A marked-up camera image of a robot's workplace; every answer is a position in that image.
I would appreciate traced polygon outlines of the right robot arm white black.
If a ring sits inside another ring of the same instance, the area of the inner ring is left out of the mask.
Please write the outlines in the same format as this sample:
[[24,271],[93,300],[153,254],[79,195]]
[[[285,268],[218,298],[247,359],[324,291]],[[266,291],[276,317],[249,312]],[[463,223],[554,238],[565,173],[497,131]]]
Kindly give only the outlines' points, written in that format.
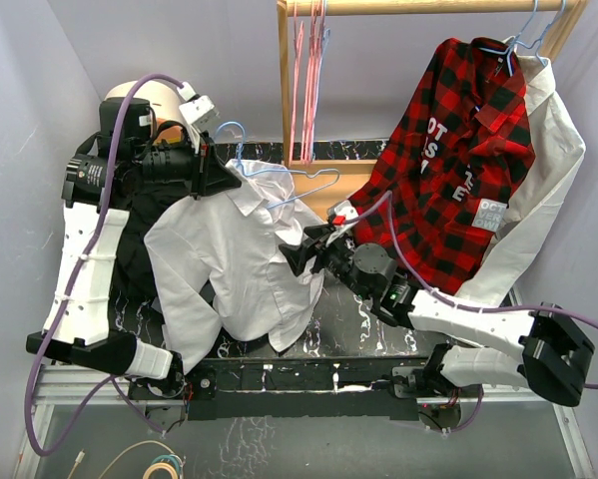
[[416,373],[420,387],[444,396],[467,386],[505,385],[562,406],[580,403],[595,346],[563,309],[459,305],[416,286],[379,244],[355,245],[330,224],[303,233],[300,244],[280,246],[293,274],[326,269],[387,325],[458,339],[434,347]]

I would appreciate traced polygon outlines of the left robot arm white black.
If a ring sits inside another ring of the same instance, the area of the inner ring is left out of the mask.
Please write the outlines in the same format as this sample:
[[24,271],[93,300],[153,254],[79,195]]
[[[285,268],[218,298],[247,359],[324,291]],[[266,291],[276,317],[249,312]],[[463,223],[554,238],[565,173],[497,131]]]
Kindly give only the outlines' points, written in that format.
[[131,99],[112,155],[123,101],[112,97],[100,104],[99,131],[67,164],[56,291],[42,330],[28,335],[26,349],[38,359],[140,378],[173,398],[186,382],[180,354],[113,330],[108,322],[109,290],[130,201],[148,184],[181,184],[186,195],[198,198],[236,189],[241,182],[216,155],[208,125],[218,112],[209,97],[194,95],[179,106],[181,119],[163,123],[148,100]]

